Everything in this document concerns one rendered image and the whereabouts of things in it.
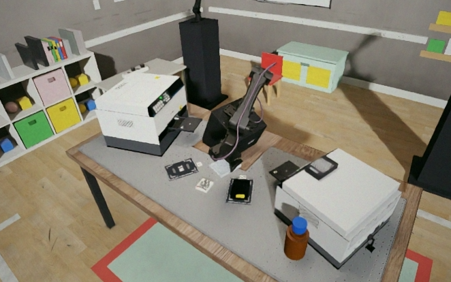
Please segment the brown bottle with blue cap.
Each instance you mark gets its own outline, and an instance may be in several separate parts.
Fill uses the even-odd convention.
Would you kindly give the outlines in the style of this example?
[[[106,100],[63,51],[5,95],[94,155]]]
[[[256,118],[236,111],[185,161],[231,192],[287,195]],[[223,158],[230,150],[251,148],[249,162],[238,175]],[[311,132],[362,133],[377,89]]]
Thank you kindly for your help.
[[[295,217],[286,231],[283,248],[285,255],[291,260],[301,260],[305,256],[308,240],[307,220]]]

